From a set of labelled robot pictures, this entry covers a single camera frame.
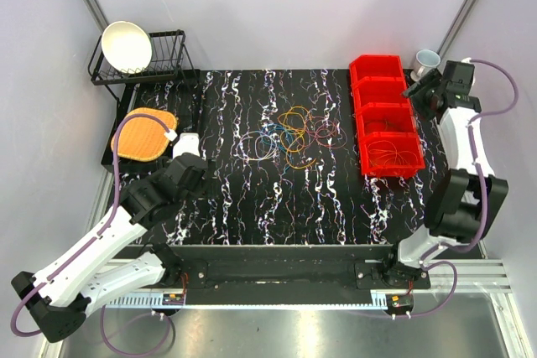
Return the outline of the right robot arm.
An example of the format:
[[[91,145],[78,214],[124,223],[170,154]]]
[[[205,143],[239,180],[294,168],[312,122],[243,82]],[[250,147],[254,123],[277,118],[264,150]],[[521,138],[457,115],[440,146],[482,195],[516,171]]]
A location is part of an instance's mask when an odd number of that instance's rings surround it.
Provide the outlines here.
[[[425,277],[425,264],[450,249],[471,251],[490,230],[508,194],[508,183],[487,160],[481,122],[491,117],[470,91],[477,65],[491,62],[448,60],[404,91],[418,114],[435,120],[448,169],[425,205],[423,225],[397,242],[381,266],[381,278],[399,288]]]

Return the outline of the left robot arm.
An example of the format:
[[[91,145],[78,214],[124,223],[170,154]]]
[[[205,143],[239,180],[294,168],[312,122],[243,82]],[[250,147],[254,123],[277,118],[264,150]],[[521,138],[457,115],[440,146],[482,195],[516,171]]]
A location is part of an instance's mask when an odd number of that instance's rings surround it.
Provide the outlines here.
[[[167,246],[103,270],[125,246],[172,216],[182,200],[201,195],[209,164],[200,155],[198,134],[180,134],[172,155],[163,168],[118,192],[102,219],[61,257],[13,278],[21,299],[15,311],[29,311],[36,335],[51,343],[64,340],[113,300],[145,286],[170,288],[179,282],[180,259]]]

